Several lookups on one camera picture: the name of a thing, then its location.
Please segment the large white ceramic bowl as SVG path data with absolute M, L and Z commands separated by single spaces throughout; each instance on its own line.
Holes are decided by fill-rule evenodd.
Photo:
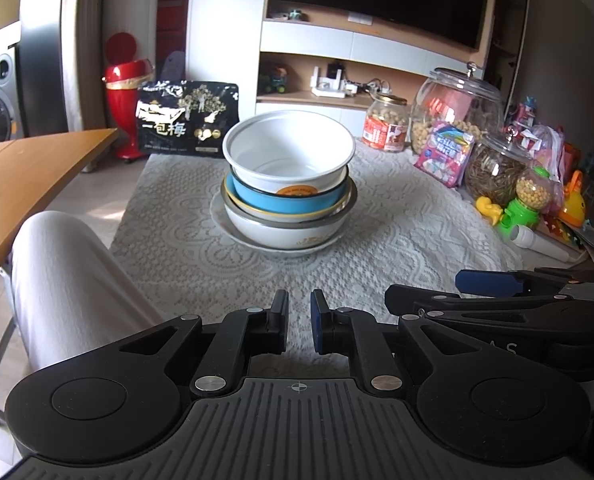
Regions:
M 305 223 L 274 223 L 255 220 L 224 204 L 227 218 L 244 237 L 256 244 L 272 249 L 297 250 L 319 246 L 331 240 L 346 223 L 350 209 L 320 221 Z

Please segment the stainless steel bowl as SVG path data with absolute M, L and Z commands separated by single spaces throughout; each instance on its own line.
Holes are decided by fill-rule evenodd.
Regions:
M 350 206 L 352 200 L 357 198 L 357 187 L 355 181 L 351 178 L 347 179 L 347 183 L 344 186 L 344 194 L 339 200 L 332 206 L 324 208 L 320 211 L 313 212 L 312 214 L 276 214 L 275 212 L 264 211 L 257 209 L 253 206 L 247 205 L 239 196 L 236 195 L 234 184 L 232 183 L 231 177 L 225 177 L 222 180 L 221 190 L 227 195 L 227 198 L 235 206 L 237 211 L 242 211 L 245 216 L 254 218 L 260 221 L 269 221 L 274 223 L 305 223 L 320 221 L 325 218 L 334 217 L 335 214 L 341 214 L 345 209 Z

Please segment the white conical bowl yellow rim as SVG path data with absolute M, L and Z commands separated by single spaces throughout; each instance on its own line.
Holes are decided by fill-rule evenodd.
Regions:
M 283 196 L 263 195 L 236 184 L 229 174 L 223 180 L 227 198 L 236 208 L 255 219 L 280 223 L 303 223 L 338 214 L 346 208 L 355 192 L 355 182 L 350 178 L 321 195 Z

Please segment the blue enamel bowl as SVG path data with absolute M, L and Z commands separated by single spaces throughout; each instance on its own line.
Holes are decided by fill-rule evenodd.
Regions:
M 288 195 L 262 192 L 239 180 L 233 170 L 229 172 L 225 182 L 227 189 L 233 192 L 240 202 L 254 209 L 271 214 L 314 214 L 336 204 L 345 194 L 348 180 L 349 177 L 345 174 L 344 179 L 335 188 L 312 195 L 296 195 L 293 188 L 293 192 Z

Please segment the white bowl with orange logo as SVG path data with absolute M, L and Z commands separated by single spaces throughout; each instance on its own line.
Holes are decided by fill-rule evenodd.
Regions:
M 280 110 L 243 120 L 225 135 L 225 159 L 239 180 L 270 194 L 335 188 L 355 154 L 355 139 L 336 120 Z

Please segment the yellow rubber duck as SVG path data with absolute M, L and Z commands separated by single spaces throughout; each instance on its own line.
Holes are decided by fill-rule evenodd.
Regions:
M 493 203 L 487 196 L 478 197 L 475 200 L 475 208 L 491 226 L 496 226 L 504 214 L 504 209 L 500 205 Z

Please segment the white lace tablecloth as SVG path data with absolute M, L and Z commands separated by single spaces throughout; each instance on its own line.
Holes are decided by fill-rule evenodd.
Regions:
M 341 356 L 312 345 L 309 296 L 321 289 L 334 308 L 386 322 L 392 284 L 453 292 L 464 269 L 512 271 L 521 256 L 460 194 L 413 166 L 410 153 L 359 145 L 350 165 L 358 199 L 338 240 L 284 255 L 237 242 L 211 211 L 227 164 L 218 159 L 154 155 L 129 200 L 111 250 L 140 291 L 166 318 L 193 312 L 205 322 L 289 295 L 287 347 L 261 356 L 260 376 L 342 375 Z

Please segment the green gumball candy dispenser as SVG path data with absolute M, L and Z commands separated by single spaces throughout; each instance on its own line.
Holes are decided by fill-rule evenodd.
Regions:
M 544 210 L 554 198 L 554 185 L 550 173 L 541 166 L 526 169 L 517 179 L 515 197 L 504 209 L 498 222 L 503 235 L 510 235 L 515 226 L 535 230 Z

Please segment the sunflower seed glass jar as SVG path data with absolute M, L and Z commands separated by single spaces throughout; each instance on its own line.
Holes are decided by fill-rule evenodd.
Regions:
M 516 196 L 516 182 L 531 156 L 507 136 L 483 133 L 472 149 L 464 174 L 466 191 L 474 200 L 487 197 L 505 208 Z

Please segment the floral white shallow bowl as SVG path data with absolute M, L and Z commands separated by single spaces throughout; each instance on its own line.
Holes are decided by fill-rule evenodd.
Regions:
M 280 229 L 263 226 L 259 222 L 247 223 L 245 232 L 239 230 L 242 219 L 232 214 L 220 193 L 215 194 L 209 206 L 210 217 L 219 230 L 237 244 L 273 256 L 298 257 L 321 252 L 343 238 L 349 229 L 348 219 L 315 229 Z

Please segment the pink marshmallow bag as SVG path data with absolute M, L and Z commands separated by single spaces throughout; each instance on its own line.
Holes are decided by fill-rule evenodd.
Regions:
M 460 186 L 475 136 L 449 122 L 436 122 L 414 167 L 447 188 Z

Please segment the pink plastic snack bag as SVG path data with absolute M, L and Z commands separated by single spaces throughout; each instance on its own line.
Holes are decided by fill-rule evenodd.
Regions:
M 549 126 L 536 125 L 522 129 L 519 133 L 519 146 L 530 157 L 532 168 L 542 167 L 550 174 L 555 190 L 562 194 L 564 187 L 564 135 Z

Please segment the peanut jar gold lid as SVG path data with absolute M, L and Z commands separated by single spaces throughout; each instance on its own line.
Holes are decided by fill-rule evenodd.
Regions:
M 365 114 L 362 142 L 374 150 L 391 153 L 405 148 L 409 128 L 408 101 L 400 96 L 373 91 Z

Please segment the person's leg grey trousers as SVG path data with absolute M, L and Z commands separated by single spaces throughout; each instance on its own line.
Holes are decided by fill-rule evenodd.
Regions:
M 20 227 L 12 291 L 31 370 L 166 321 L 90 226 L 61 211 L 34 214 Z

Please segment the large glass candy jar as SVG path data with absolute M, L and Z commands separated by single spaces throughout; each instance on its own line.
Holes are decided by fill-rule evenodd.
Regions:
M 485 133 L 501 127 L 501 94 L 497 88 L 475 75 L 477 65 L 467 64 L 467 72 L 437 67 L 417 91 L 410 116 L 412 151 L 419 154 L 438 122 L 447 122 L 472 134 L 479 141 Z

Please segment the black plum snack bag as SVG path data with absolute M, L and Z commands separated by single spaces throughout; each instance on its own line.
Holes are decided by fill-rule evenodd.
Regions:
M 224 136 L 239 122 L 239 86 L 150 81 L 138 90 L 136 122 L 143 153 L 221 158 Z

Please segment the white router on shelf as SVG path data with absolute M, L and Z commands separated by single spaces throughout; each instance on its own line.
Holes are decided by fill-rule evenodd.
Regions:
M 359 92 L 359 84 L 346 78 L 344 64 L 333 62 L 324 70 L 316 65 L 310 78 L 310 91 L 318 98 L 353 98 Z

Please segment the green toy truck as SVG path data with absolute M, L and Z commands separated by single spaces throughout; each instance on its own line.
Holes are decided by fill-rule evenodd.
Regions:
M 284 93 L 287 88 L 288 70 L 280 64 L 260 66 L 258 92 L 260 94 Z

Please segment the white tv cabinet shelf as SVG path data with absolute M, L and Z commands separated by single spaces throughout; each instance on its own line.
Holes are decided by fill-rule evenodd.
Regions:
M 306 22 L 276 20 L 269 18 L 270 6 L 269 0 L 189 0 L 186 75 L 237 84 L 241 118 L 300 106 L 359 133 L 367 98 L 317 98 L 309 90 L 314 66 L 339 61 L 350 79 L 385 79 L 398 96 L 413 99 L 431 70 L 463 70 L 469 62 L 483 68 L 491 46 L 494 0 L 488 0 L 476 50 L 384 21 L 355 23 L 348 13 L 317 6 L 305 6 Z M 265 64 L 287 68 L 284 93 L 258 92 Z

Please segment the wooden side table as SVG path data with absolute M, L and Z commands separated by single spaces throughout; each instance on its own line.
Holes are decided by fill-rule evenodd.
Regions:
M 0 266 L 20 225 L 50 205 L 116 138 L 111 128 L 0 143 Z

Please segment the red trash bin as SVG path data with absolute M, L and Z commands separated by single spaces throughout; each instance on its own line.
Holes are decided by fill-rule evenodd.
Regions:
M 106 99 L 117 127 L 128 140 L 116 150 L 124 162 L 134 162 L 145 156 L 140 151 L 137 136 L 136 109 L 141 84 L 154 79 L 154 68 L 148 58 L 137 58 L 137 40 L 129 32 L 116 32 L 105 42 L 105 58 L 110 66 L 102 78 Z

